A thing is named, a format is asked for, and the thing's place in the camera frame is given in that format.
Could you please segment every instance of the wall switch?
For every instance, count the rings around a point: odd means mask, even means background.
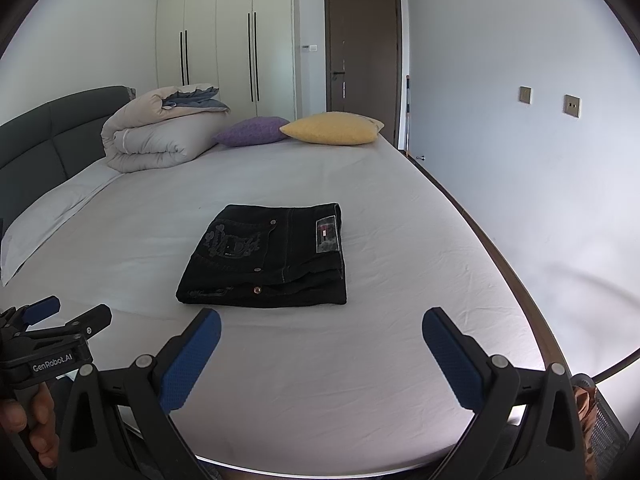
[[[565,95],[564,96],[564,113],[567,115],[571,115],[571,117],[579,118],[581,104],[582,102],[579,97],[574,97],[572,95]]]
[[[531,104],[531,88],[529,88],[528,86],[521,86],[519,99],[521,103],[530,105]]]

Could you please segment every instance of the black cable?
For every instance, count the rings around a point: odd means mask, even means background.
[[[635,352],[633,352],[631,355],[629,355],[629,356],[625,357],[624,359],[622,359],[622,361],[620,361],[619,363],[614,364],[611,368],[607,368],[603,372],[597,374],[593,378],[593,382],[598,384],[598,383],[601,383],[602,381],[604,381],[606,379],[609,379],[611,376],[613,376],[613,375],[617,374],[618,372],[621,372],[622,370],[624,370],[630,364],[633,364],[636,361],[638,361],[638,359],[640,359],[640,348],[638,350],[636,350]]]

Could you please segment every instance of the wardrobe door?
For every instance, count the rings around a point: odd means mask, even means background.
[[[184,38],[181,35],[183,31],[184,0],[158,0],[156,63],[160,88],[182,85]]]
[[[216,0],[184,1],[185,78],[218,85]]]
[[[254,0],[259,116],[295,120],[293,0]]]
[[[233,122],[256,116],[252,0],[216,1],[220,100]]]

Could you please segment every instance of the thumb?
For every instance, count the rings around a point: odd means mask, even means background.
[[[27,415],[16,400],[0,402],[0,425],[7,433],[20,433],[27,427]]]

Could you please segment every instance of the mattress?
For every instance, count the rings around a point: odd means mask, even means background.
[[[426,347],[441,306],[491,355],[542,369],[500,272],[449,201],[381,137],[216,146],[125,174],[53,234],[2,290],[2,307],[55,294],[65,322],[99,303],[101,369],[156,354],[199,311],[175,299],[189,257],[227,204],[337,202],[348,302],[217,307],[220,343],[174,423],[206,460],[282,476],[376,476],[443,455],[472,418]]]

